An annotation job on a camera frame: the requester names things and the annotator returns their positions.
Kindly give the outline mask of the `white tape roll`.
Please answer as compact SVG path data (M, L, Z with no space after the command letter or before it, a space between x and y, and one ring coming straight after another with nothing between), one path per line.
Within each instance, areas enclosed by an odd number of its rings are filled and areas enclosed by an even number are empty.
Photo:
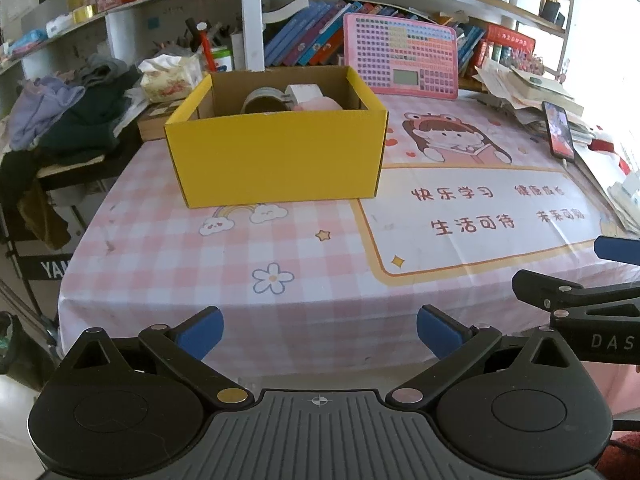
M245 98L242 114L279 113L291 109L291 100L277 88L260 87Z

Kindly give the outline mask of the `large white charger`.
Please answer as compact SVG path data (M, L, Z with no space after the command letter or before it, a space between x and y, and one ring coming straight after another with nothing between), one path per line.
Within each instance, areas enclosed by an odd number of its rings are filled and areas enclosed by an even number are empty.
M289 84L284 90L285 99L294 106L321 98L323 93L318 84Z

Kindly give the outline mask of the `pink plush pig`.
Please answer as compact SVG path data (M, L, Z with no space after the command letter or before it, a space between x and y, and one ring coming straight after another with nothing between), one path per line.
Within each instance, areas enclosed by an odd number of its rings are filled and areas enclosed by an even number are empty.
M316 96L313 99L298 102L293 107L296 112L336 112L342 109L340 104L328 96Z

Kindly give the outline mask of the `red santa hat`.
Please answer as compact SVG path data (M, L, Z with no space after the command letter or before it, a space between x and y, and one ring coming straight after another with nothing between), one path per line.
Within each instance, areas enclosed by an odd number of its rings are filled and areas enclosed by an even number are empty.
M615 146L612 142L603 139L594 139L590 142L589 148L594 152L613 155L617 162L617 166L620 167L620 170L623 171L624 175L628 176L628 174L631 173L631 169L626 160L616 152Z

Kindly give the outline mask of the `pink checkered table mat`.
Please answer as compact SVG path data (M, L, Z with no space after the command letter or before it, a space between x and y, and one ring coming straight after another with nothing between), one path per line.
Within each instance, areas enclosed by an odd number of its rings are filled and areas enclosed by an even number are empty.
M638 278L594 253L617 230L599 194L515 119L473 98L384 104L370 200L191 209L167 145L143 144L66 270L63 348L89 327L129 337L215 306L224 338L208 358L228 375L395 366L427 356L424 304L513 333L544 320L515 299L519 270L587 286Z

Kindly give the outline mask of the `black smartphone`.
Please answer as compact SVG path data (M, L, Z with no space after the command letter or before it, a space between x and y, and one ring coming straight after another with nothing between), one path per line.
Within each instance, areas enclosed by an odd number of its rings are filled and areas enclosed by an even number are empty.
M548 130L551 154L555 158L574 162L575 150L566 111L564 108L547 101L542 102L542 110Z

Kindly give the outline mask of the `stack of papers and books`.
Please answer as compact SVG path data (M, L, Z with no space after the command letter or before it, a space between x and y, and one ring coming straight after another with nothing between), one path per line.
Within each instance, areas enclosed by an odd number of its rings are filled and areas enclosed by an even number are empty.
M544 122L543 102L562 107L573 129L588 131L582 119L584 107L553 79L506 67L487 60L473 78L488 92L484 103L512 114L522 125Z

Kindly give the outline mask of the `yellow cardboard box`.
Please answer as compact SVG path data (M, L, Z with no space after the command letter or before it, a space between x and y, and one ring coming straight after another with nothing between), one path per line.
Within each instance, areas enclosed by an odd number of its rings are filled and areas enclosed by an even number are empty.
M315 84L338 110L249 113L261 88ZM388 111L347 66L206 76L165 124L191 208L371 198L378 190Z

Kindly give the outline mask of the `red dictionary box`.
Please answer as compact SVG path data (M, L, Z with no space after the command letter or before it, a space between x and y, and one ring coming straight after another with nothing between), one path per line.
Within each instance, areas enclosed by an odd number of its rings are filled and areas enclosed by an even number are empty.
M514 58L516 54L533 54L536 46L535 39L496 24L489 24L486 27L485 40L489 48L489 56L501 63Z

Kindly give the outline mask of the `pile of clothes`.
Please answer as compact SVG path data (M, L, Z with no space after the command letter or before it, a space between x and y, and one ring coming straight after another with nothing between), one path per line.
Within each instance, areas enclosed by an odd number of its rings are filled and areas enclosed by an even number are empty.
M52 250L70 242L68 223L51 205L37 174L88 162L117 148L116 127L134 98L140 70L95 55L70 82L57 76L25 81L6 118L9 148L1 155L1 206Z

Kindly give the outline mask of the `white tissue pack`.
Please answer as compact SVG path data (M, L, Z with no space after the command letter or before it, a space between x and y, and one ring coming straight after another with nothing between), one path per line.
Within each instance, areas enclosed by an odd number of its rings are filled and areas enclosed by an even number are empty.
M185 99L203 79L196 55L157 55L142 61L138 70L142 73L140 86L151 103Z

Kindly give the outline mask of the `pink keyboard learning tablet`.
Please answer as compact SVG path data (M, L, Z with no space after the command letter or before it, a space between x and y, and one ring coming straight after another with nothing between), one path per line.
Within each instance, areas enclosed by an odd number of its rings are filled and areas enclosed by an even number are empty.
M343 20L345 64L377 94L454 100L456 32L446 26L378 14Z

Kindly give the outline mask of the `row of blue books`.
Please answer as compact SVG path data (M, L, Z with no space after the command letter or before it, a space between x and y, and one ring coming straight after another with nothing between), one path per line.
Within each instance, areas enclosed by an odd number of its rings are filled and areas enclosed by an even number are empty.
M319 63L319 55L332 53L343 42L343 16L375 14L382 6L372 2L338 0L311 1L283 25L267 32L265 66L306 66Z

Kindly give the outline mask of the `white shelf unit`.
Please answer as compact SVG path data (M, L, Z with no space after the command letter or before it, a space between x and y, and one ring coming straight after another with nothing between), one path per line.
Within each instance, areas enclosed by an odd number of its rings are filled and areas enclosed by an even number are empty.
M262 10L269 12L282 8L293 0L262 0ZM312 0L335 2L338 0ZM548 35L566 39L568 28L555 25L540 16L520 9L502 0L344 0L394 6L409 14L464 13L475 25L499 24L503 27L523 30L531 27ZM22 79L41 77L57 70L72 70L81 64L74 58L73 50L87 50L106 40L114 58L127 63L139 62L148 56L154 44L178 34L186 28L187 18L206 18L212 23L231 26L247 25L250 5L242 0L136 0L116 6L90 20L67 29L19 60L9 62L1 69L1 87L12 91Z

